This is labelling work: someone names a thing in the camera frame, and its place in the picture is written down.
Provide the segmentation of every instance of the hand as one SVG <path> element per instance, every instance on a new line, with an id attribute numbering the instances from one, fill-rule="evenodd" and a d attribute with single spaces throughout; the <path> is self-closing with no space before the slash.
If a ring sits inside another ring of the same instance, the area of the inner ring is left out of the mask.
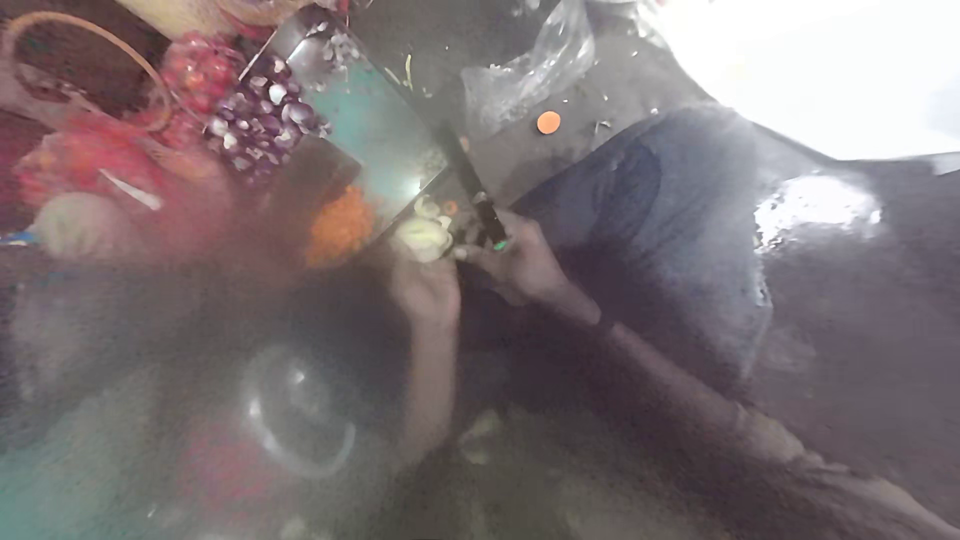
<path id="1" fill-rule="evenodd" d="M 396 253 L 390 275 L 390 294 L 415 328 L 454 329 L 460 320 L 460 284 L 450 258 L 420 263 L 406 246 Z"/>
<path id="2" fill-rule="evenodd" d="M 503 209 L 496 214 L 509 239 L 503 251 L 463 245 L 453 249 L 453 256 L 479 266 L 531 300 L 549 302 L 568 289 L 569 279 L 547 245 L 540 224 Z"/>

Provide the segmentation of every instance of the person's right hand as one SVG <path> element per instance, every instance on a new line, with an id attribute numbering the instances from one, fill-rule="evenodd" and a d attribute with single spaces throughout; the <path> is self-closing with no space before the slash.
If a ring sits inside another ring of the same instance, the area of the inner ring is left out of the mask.
<path id="1" fill-rule="evenodd" d="M 507 232 L 503 251 L 462 245 L 453 248 L 453 256 L 479 266 L 501 284 L 537 302 L 549 302 L 566 290 L 569 280 L 547 245 L 540 224 L 504 209 L 496 214 Z"/>

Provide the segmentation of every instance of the knee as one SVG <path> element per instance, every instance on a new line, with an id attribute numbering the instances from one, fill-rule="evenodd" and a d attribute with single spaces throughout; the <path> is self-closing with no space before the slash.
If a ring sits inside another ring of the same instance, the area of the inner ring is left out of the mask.
<path id="1" fill-rule="evenodd" d="M 733 109 L 718 104 L 703 104 L 674 110 L 651 127 L 642 140 L 658 153 L 753 152 L 754 124 Z"/>

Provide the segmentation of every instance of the jeans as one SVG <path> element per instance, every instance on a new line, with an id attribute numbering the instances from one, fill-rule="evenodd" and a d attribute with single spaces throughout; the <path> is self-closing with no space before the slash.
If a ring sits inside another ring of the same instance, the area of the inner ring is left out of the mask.
<path id="1" fill-rule="evenodd" d="M 697 106 L 628 128 L 514 206 L 600 307 L 715 389 L 772 314 L 754 253 L 754 126 Z"/>

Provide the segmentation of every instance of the vegetable scrap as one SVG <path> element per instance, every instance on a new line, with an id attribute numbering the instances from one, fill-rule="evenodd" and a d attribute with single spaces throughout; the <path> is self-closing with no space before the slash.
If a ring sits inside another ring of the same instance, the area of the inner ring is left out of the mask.
<path id="1" fill-rule="evenodd" d="M 410 61 L 412 61 L 413 58 L 414 58 L 413 55 L 407 55 L 407 62 L 404 65 L 404 68 L 407 70 L 407 80 L 403 82 L 403 85 L 410 88 L 411 90 L 414 89 L 414 81 L 410 77 Z"/>
<path id="2" fill-rule="evenodd" d="M 324 206 L 310 227 L 306 263 L 322 268 L 339 262 L 364 247 L 373 234 L 375 215 L 364 201 L 363 190 L 348 185 L 344 194 Z"/>
<path id="3" fill-rule="evenodd" d="M 544 135 L 550 135 L 560 129 L 560 115 L 553 110 L 540 115 L 537 118 L 537 129 Z"/>

